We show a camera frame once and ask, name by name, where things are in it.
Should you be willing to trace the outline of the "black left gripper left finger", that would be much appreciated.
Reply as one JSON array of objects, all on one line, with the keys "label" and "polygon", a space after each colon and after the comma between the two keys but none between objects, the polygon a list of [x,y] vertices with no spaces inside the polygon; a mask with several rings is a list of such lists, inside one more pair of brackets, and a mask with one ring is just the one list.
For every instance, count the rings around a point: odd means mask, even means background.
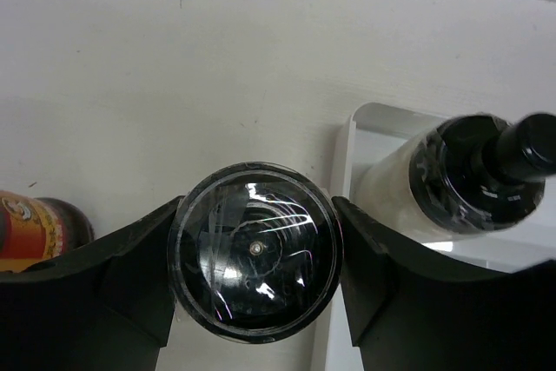
[{"label": "black left gripper left finger", "polygon": [[3,370],[153,370],[175,312],[167,244],[175,198],[21,273],[1,274]]}]

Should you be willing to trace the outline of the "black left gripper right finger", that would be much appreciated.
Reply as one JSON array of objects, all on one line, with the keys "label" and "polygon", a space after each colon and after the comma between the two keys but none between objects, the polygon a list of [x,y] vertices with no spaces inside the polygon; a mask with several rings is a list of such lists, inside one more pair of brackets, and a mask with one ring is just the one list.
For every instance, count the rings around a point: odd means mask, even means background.
[{"label": "black left gripper right finger", "polygon": [[442,255],[335,197],[341,289],[366,370],[552,370],[555,263],[512,273]]}]

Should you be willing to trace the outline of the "red cap sauce jar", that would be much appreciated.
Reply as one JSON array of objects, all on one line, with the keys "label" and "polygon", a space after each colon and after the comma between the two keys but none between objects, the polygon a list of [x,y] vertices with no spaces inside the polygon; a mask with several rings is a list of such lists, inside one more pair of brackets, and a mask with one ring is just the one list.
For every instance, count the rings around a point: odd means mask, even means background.
[{"label": "red cap sauce jar", "polygon": [[1,192],[1,270],[22,272],[95,239],[87,216],[51,197]]}]

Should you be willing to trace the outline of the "black knob salt grinder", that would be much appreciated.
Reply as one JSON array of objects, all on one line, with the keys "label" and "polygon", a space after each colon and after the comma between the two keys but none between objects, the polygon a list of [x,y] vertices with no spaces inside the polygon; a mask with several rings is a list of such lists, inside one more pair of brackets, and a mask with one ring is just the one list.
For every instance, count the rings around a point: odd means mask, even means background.
[{"label": "black knob salt grinder", "polygon": [[522,223],[554,175],[553,114],[458,116],[373,164],[354,202],[417,242],[459,241]]}]

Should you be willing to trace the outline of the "clear lid salt grinder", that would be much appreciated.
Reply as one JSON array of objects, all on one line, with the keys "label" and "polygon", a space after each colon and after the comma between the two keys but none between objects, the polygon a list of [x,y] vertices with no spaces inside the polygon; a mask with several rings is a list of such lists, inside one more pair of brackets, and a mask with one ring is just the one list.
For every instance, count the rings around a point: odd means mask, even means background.
[{"label": "clear lid salt grinder", "polygon": [[341,225],[329,194],[269,162],[241,162],[184,196],[170,227],[169,286],[210,333],[266,344],[310,325],[338,288]]}]

